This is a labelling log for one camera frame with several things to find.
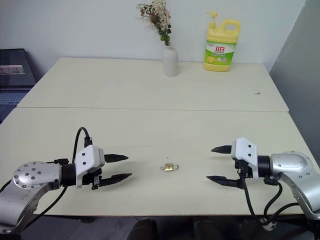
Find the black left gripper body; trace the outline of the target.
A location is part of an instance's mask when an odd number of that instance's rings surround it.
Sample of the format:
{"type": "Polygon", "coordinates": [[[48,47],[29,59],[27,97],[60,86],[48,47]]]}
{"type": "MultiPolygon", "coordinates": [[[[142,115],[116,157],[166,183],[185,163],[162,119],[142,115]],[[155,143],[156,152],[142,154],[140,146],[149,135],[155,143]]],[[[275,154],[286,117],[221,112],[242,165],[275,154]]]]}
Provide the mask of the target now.
{"type": "Polygon", "coordinates": [[[99,168],[93,172],[88,172],[82,177],[82,185],[91,185],[92,190],[99,188],[100,179],[102,178],[102,169],[99,168]]]}

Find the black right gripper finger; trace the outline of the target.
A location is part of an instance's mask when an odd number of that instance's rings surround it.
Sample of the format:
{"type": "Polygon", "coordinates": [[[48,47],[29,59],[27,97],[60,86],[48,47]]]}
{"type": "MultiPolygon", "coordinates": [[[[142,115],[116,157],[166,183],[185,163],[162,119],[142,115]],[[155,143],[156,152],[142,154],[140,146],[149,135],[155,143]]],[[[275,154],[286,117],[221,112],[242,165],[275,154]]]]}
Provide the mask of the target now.
{"type": "Polygon", "coordinates": [[[207,179],[222,185],[222,186],[227,186],[227,187],[234,187],[234,188],[240,188],[240,180],[234,180],[234,179],[228,179],[225,176],[207,176],[207,179]]]}
{"type": "Polygon", "coordinates": [[[214,147],[211,152],[219,154],[230,154],[232,152],[232,145],[222,145],[214,147]]]}

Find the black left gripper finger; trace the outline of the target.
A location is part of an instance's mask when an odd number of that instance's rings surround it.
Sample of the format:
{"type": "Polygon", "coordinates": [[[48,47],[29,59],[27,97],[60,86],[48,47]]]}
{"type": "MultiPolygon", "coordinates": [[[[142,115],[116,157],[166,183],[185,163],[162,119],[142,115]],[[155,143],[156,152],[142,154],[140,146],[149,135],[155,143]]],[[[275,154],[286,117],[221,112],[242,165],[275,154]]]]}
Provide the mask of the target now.
{"type": "Polygon", "coordinates": [[[120,161],[127,160],[128,157],[125,155],[119,155],[119,154],[105,154],[104,160],[106,163],[116,163],[120,161]]]}
{"type": "Polygon", "coordinates": [[[99,179],[99,186],[104,187],[104,186],[117,184],[117,183],[127,179],[131,175],[132,175],[132,173],[121,173],[121,174],[112,175],[111,177],[105,178],[105,179],[100,178],[99,179]]]}

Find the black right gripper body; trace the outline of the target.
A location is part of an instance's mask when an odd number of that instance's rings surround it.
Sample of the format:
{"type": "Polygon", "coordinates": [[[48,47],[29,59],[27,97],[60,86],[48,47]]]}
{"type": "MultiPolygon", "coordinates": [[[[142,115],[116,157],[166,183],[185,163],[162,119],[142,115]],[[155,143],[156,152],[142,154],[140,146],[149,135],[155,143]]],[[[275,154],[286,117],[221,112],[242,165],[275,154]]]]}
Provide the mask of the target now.
{"type": "Polygon", "coordinates": [[[239,176],[239,179],[235,181],[235,186],[244,190],[246,185],[245,179],[248,178],[250,172],[249,164],[245,160],[235,160],[234,166],[239,176]]]}

